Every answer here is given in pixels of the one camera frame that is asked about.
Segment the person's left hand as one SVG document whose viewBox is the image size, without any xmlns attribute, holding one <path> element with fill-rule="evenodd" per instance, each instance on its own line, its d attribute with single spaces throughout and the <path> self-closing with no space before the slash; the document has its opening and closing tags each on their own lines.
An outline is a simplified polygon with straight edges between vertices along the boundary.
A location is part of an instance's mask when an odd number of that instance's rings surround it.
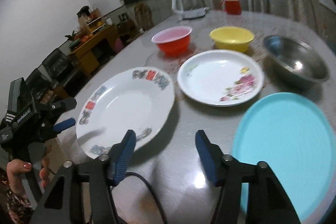
<svg viewBox="0 0 336 224">
<path fill-rule="evenodd" d="M 51 152 L 51 146 L 45 148 L 44 157 L 41 159 L 41 170 L 39 171 L 39 177 L 41 179 L 41 186 L 47 187 L 50 183 L 50 159 L 49 153 Z M 13 159 L 8 162 L 6 167 L 7 178 L 11 191 L 18 197 L 28 199 L 26 191 L 22 184 L 22 174 L 29 173 L 33 166 L 29 162 L 21 161 L 19 159 Z"/>
</svg>

